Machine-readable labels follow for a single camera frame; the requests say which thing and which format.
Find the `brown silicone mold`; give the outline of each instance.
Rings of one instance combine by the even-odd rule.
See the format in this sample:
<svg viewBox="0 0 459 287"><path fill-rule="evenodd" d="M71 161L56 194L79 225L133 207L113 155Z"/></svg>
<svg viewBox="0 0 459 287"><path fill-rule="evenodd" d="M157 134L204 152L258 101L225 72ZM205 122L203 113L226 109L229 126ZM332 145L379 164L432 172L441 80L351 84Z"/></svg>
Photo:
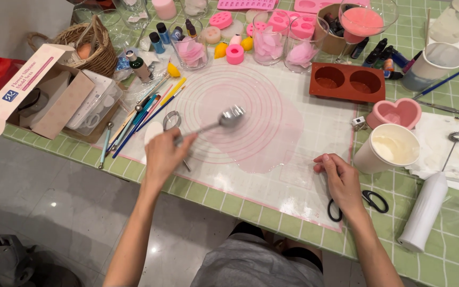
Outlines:
<svg viewBox="0 0 459 287"><path fill-rule="evenodd" d="M384 71L361 66L313 63L309 94L376 103L386 99Z"/></svg>

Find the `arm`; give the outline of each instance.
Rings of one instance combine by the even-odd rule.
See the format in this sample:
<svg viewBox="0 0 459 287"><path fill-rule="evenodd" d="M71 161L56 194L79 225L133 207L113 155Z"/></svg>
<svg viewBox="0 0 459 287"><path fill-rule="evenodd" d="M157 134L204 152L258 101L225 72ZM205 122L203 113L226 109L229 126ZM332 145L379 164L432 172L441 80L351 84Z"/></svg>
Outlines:
<svg viewBox="0 0 459 287"><path fill-rule="evenodd" d="M314 162L315 172L327 172L330 195L352 228L367 286L403 287L362 203L358 171L336 154L323 154Z"/></svg>
<svg viewBox="0 0 459 287"><path fill-rule="evenodd" d="M104 287L137 286L141 279L157 198L169 175L187 156L197 137L197 134L186 136L182 146L175 147L173 140L179 135L178 128L168 130L145 147L146 173L134 210L109 265Z"/></svg>

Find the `green tiled table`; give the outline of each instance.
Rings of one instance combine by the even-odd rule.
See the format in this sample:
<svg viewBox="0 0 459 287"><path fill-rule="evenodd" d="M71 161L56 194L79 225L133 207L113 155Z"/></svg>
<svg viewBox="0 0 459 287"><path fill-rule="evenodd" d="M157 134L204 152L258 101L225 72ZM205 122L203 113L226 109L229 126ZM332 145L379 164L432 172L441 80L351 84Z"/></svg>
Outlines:
<svg viewBox="0 0 459 287"><path fill-rule="evenodd" d="M407 58L413 57L424 47L423 27L427 7L431 8L431 17L435 18L448 5L446 2L431 0L397 0L397 3L400 11L397 23L387 29L384 34L372 37L363 54L368 55L381 38L387 37L388 42ZM176 5L178 11L181 11L180 4L177 2ZM216 12L216 5L217 1L210 0L209 15ZM293 2L280 0L278 8L293 10ZM151 6L150 15L152 21L146 34L151 32L156 23L159 22ZM233 17L245 23L245 11L233 12ZM202 20L204 25L207 24L208 18L209 16ZM332 61L335 56L324 55L322 58L322 61ZM354 64L361 64L363 56L352 61ZM413 93L404 90L398 81L386 81L388 100L395 101L412 96ZM435 92L426 95L424 100L459 109L459 76L448 84L437 88ZM422 109L425 112L452 115L425 106ZM358 114L366 115L370 110L371 105L360 105ZM366 141L369 132L368 129L355 133L353 152L356 152ZM11 140L93 168L97 168L99 165L100 150L65 134L60 134L55 140L47 140L28 131L7 125L3 135ZM105 159L104 166L108 167L105 170L108 173L136 183L141 181L145 172L143 164L122 157L117 159L108 157ZM361 174L360 182L362 189L378 191L389 202L388 213L381 214L371 209L369 212L380 241L398 273L425 285L459 286L459 191L449 190L448 199L444 203L426 243L426 252L419 254L407 251L396 242L396 239L403 231L423 181L409 175L404 168L396 168L379 174ZM219 210L264 229L332 251L346 258L356 259L354 239L346 222L342 233L334 232L176 176L169 178L163 187L163 192Z"/></svg>

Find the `black scissors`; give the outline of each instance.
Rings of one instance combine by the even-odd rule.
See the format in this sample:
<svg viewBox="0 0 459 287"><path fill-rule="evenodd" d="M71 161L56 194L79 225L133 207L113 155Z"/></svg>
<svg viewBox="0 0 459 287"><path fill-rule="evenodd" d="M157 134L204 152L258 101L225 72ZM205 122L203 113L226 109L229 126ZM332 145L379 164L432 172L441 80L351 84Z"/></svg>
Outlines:
<svg viewBox="0 0 459 287"><path fill-rule="evenodd" d="M373 200L371 200L369 195L374 195L374 196L378 197L382 201L382 203L384 204L385 208L384 209L380 209L378 207L378 205L376 205L376 203L374 203ZM369 205L371 207L375 208L377 212L387 213L389 211L389 205L387 204L387 201L381 195L379 195L378 193L372 192L372 191L362 191L362 197L369 203ZM330 199L330 201L328 202L328 206L327 206L328 216L330 217L330 219L332 221L340 222L341 219L343 219L343 212L341 210L339 210L339 217L338 218L333 218L332 214L330 214L330 206L332 205L333 202L334 202L334 199Z"/></svg>

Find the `wine glass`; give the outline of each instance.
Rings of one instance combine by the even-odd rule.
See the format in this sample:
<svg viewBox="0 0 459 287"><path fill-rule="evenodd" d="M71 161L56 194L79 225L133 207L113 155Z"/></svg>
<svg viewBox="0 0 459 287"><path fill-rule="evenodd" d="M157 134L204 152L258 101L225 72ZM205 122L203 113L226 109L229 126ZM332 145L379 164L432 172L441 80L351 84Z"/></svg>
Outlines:
<svg viewBox="0 0 459 287"><path fill-rule="evenodd" d="M393 0L370 0L367 5L360 2L363 0L343 0L339 6L339 22L345 29L346 45L335 63L341 63L348 46L382 33L398 20L399 13Z"/></svg>

